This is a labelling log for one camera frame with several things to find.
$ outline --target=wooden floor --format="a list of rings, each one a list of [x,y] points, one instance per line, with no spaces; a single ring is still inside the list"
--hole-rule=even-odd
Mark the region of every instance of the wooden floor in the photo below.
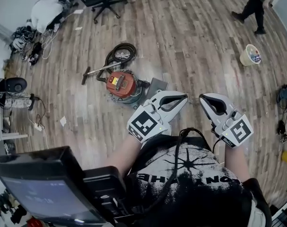
[[[169,82],[169,89],[189,95],[189,103],[173,121],[173,132],[186,127],[203,131],[210,145],[215,137],[198,102],[201,93],[229,96],[248,116],[254,135],[246,144],[252,177],[256,177],[269,204],[280,207],[287,200],[287,164],[281,162],[287,143],[279,143],[276,125],[280,115],[275,103],[277,89],[287,83],[287,32],[272,9],[265,12],[267,34],[255,37],[256,21],[251,16],[240,24],[231,18],[248,0],[129,0],[116,4],[121,19],[110,11],[93,22],[85,9],[72,15],[58,32],[53,51],[30,70],[15,57],[14,70],[28,81],[28,93],[43,99],[43,119],[48,147],[71,146],[84,169],[97,167],[119,146],[127,134],[126,123],[134,112],[113,103],[105,84],[90,77],[81,85],[87,66],[103,66],[106,55],[121,42],[138,50],[129,66],[137,77]],[[261,53],[259,66],[244,67],[239,56],[247,44]],[[32,121],[43,112],[41,103],[30,113]],[[60,119],[67,124],[62,127]],[[13,129],[28,133],[16,140],[17,151],[46,149],[42,132],[27,118],[27,110],[14,109]],[[224,147],[220,144],[222,158]]]

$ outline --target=paper scrap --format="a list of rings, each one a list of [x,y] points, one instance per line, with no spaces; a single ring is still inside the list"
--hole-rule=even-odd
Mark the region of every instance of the paper scrap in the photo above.
[[[64,126],[67,123],[66,117],[64,116],[62,119],[60,119],[60,123],[62,126]]]
[[[73,12],[73,14],[82,14],[83,9],[77,9]]]

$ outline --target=vacuum hose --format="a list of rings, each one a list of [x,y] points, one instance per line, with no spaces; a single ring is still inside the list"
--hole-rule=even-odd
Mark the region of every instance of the vacuum hose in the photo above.
[[[118,51],[127,50],[130,54],[118,53]],[[132,61],[136,58],[137,50],[134,45],[129,43],[122,43],[117,45],[106,57],[104,66],[108,66],[113,62],[121,62],[121,69],[124,68],[126,63]],[[111,74],[113,71],[111,69],[107,69],[107,71]],[[97,75],[97,80],[107,83],[107,78],[102,78],[101,75],[104,70],[101,70]]]

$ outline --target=white bucket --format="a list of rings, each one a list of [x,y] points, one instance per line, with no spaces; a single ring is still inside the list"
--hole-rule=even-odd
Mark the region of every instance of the white bucket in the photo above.
[[[259,60],[258,62],[254,62],[251,58],[256,55],[260,56],[258,49],[252,44],[248,44],[246,46],[246,49],[240,55],[240,61],[244,66],[258,65],[260,64],[261,60]]]

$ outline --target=sleeve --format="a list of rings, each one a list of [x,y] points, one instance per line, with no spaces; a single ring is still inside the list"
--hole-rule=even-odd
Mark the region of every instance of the sleeve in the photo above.
[[[272,224],[270,208],[265,201],[258,180],[251,178],[245,181],[243,185],[253,195],[248,227],[270,227]]]

